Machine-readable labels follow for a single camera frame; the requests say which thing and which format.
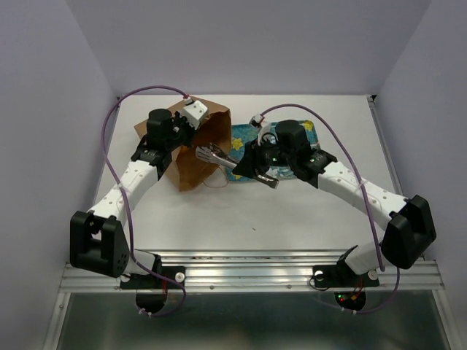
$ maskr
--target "brown paper bag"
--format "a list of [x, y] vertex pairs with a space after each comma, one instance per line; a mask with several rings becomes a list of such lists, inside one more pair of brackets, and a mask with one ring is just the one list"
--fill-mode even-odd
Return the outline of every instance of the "brown paper bag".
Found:
[[[199, 160], [195, 156], [197, 146], [206, 146], [210, 142], [219, 146], [222, 151], [231, 150], [231, 111], [226, 106], [192, 96], [193, 100], [200, 100], [208, 108], [209, 114], [196, 131], [193, 147], [181, 146], [172, 152], [172, 163], [167, 168], [165, 176], [182, 191], [189, 191], [199, 186], [219, 167]], [[184, 106], [183, 101], [168, 108], [172, 114]], [[134, 126], [139, 138], [146, 135], [146, 120]]]

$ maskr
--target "blue cloth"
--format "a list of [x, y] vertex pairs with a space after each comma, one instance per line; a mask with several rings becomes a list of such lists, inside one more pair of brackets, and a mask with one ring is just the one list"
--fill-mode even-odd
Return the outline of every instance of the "blue cloth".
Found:
[[[298, 122], [305, 128], [306, 135], [312, 147], [319, 149], [320, 143], [318, 141], [318, 136], [313, 122], [311, 120], [299, 120]], [[271, 132], [274, 132], [274, 127], [277, 125], [277, 122], [273, 122], [271, 125]], [[232, 125], [232, 148], [229, 155], [236, 159], [242, 159], [244, 145], [247, 142], [256, 139], [257, 136], [258, 131], [249, 124]], [[292, 171], [286, 167], [272, 166], [267, 174], [275, 177], [276, 179], [295, 179]], [[232, 182], [245, 182], [251, 180], [244, 176], [233, 175], [232, 170], [230, 169], [227, 169], [227, 175], [228, 180]]]

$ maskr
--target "cable clip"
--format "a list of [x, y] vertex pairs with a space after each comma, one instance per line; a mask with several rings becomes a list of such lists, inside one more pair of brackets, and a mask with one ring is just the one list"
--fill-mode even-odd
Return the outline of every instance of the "cable clip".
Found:
[[355, 189], [355, 191], [353, 191], [353, 194], [352, 194], [352, 206], [355, 207], [355, 198], [357, 197], [357, 192], [361, 191], [361, 188], [364, 184], [366, 184], [368, 182], [368, 180], [365, 180], [365, 179], [362, 179], [362, 181], [360, 181], [358, 183], [358, 186], [357, 188]]
[[127, 193], [127, 194], [130, 193], [130, 190], [129, 190], [128, 188], [126, 188], [121, 182], [119, 182], [119, 183], [117, 184], [117, 187], [120, 189], [120, 191], [123, 190], [123, 191], [125, 191], [125, 193]]

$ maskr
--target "white arm link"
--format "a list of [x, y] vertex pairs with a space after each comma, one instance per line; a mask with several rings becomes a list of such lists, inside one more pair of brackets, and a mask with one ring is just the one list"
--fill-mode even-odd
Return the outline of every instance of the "white arm link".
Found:
[[[406, 205], [405, 197], [383, 190], [365, 179], [362, 180], [368, 193], [374, 221], [381, 229], [386, 230], [387, 224], [391, 220], [390, 212], [399, 212]], [[354, 173], [341, 162], [330, 163], [325, 167], [325, 173], [318, 175], [318, 188], [320, 190], [336, 195], [367, 214], [360, 187]]]
[[123, 204], [123, 196], [119, 187], [122, 187], [128, 196], [131, 211], [134, 210], [143, 195], [158, 181], [158, 169], [150, 166], [148, 162], [137, 160], [128, 164], [125, 173], [121, 177], [121, 183], [115, 185], [100, 202], [89, 211], [93, 211], [97, 217], [117, 217], [125, 227], [126, 212]]

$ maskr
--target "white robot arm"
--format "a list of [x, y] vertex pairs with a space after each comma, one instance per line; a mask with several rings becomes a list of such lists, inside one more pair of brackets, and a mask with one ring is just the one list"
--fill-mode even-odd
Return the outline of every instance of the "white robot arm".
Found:
[[[185, 100], [185, 107], [174, 116], [167, 109], [149, 113], [147, 134], [131, 157], [127, 169], [116, 184], [87, 212], [77, 211], [70, 222], [70, 263], [77, 268], [118, 277], [127, 273], [147, 274], [130, 259], [123, 232], [127, 220], [124, 189], [133, 211], [143, 195], [169, 167], [171, 153], [190, 145], [208, 109], [200, 101]], [[135, 250], [136, 258], [154, 272], [161, 268], [158, 255]]]
[[[262, 119], [253, 117], [251, 124], [261, 128]], [[428, 202], [416, 195], [412, 199], [362, 179], [336, 157], [322, 149], [310, 147], [306, 131], [296, 120], [277, 123], [275, 135], [245, 144], [244, 157], [233, 170], [236, 175], [252, 178], [265, 174], [269, 166], [287, 166], [298, 179], [319, 190], [331, 193], [364, 214], [368, 214], [361, 191], [364, 184], [372, 219], [385, 234], [378, 239], [383, 265], [410, 268], [435, 240], [433, 218]], [[314, 266], [323, 275], [317, 287], [354, 287], [365, 275], [379, 267], [375, 242], [354, 246], [336, 265]]]

